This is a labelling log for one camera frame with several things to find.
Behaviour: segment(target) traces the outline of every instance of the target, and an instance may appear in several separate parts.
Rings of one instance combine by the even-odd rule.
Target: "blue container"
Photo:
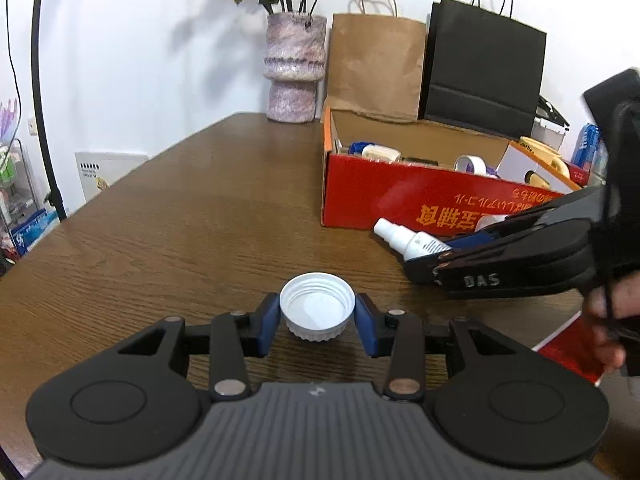
[[[56,218],[58,218],[56,211],[47,213],[46,209],[38,209],[27,221],[11,229],[11,236],[14,239],[15,250],[18,254],[24,256],[28,251],[28,247],[46,231],[49,224]]]
[[[586,171],[591,169],[591,163],[600,143],[600,130],[595,124],[585,124],[580,130],[578,141],[575,143],[574,156],[571,163]]]
[[[352,142],[351,146],[349,146],[349,155],[354,155],[355,153],[362,153],[367,146],[375,144],[375,142],[367,142],[366,140],[357,140],[356,142]]]

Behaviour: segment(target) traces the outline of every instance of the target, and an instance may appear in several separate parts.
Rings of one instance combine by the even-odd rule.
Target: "white spray bottle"
[[[381,218],[373,227],[373,232],[384,238],[395,251],[404,257],[404,260],[411,260],[428,254],[437,254],[449,251],[446,243],[441,242],[425,232],[416,233],[404,226],[391,223],[389,220]]]

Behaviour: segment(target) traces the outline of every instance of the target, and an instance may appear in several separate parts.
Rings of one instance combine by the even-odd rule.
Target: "vase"
[[[318,82],[324,78],[326,18],[298,12],[270,14],[264,76],[271,80],[267,117],[281,123],[316,118]]]

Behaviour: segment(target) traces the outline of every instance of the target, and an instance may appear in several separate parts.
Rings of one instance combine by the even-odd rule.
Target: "wood grain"
[[[170,314],[189,323],[253,310],[291,277],[320,270],[444,322],[476,316],[533,345],[579,309],[577,294],[447,301],[407,282],[369,232],[320,225],[322,142],[317,125],[239,114],[133,171],[43,240],[0,282],[0,444],[23,472],[40,458],[24,423],[31,392],[51,376]],[[386,360],[365,356],[353,327],[327,344],[280,328],[252,380],[379,381]],[[206,361],[190,378],[206,384]],[[445,379],[431,358],[428,380]]]

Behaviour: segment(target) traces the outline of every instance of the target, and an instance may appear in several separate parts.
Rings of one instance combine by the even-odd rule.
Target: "finger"
[[[594,325],[591,329],[593,330],[593,341],[596,346],[604,345],[604,343],[609,341],[609,334],[605,327]]]
[[[640,272],[622,278],[613,286],[611,301],[617,318],[640,315]],[[604,318],[607,315],[603,287],[591,291],[585,302],[586,310]]]
[[[587,304],[587,300],[584,300],[582,305],[582,315],[580,316],[580,320],[582,321],[582,325],[586,328],[602,324],[602,318],[593,315],[593,312],[591,312],[589,305]]]
[[[620,368],[625,363],[625,349],[614,343],[598,346],[594,351],[598,361],[605,366]]]

